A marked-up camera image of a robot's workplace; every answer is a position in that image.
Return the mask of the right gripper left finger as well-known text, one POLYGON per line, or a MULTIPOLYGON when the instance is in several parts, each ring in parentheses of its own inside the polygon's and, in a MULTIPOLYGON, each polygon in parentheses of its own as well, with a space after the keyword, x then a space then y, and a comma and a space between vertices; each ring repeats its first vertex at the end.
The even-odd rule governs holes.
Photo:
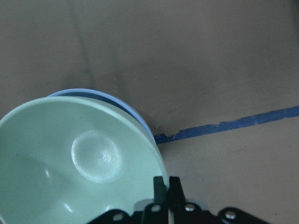
POLYGON ((153 178, 153 198, 143 199, 134 205, 136 224, 168 224, 167 187, 162 176, 153 178))

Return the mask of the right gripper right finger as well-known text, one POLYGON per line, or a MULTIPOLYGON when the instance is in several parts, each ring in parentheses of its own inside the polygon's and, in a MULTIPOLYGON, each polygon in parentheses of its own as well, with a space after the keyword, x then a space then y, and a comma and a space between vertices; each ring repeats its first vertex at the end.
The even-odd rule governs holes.
POLYGON ((170 176, 169 184, 169 207, 175 224, 213 223, 208 213, 204 212, 199 205, 186 200, 179 177, 170 176))

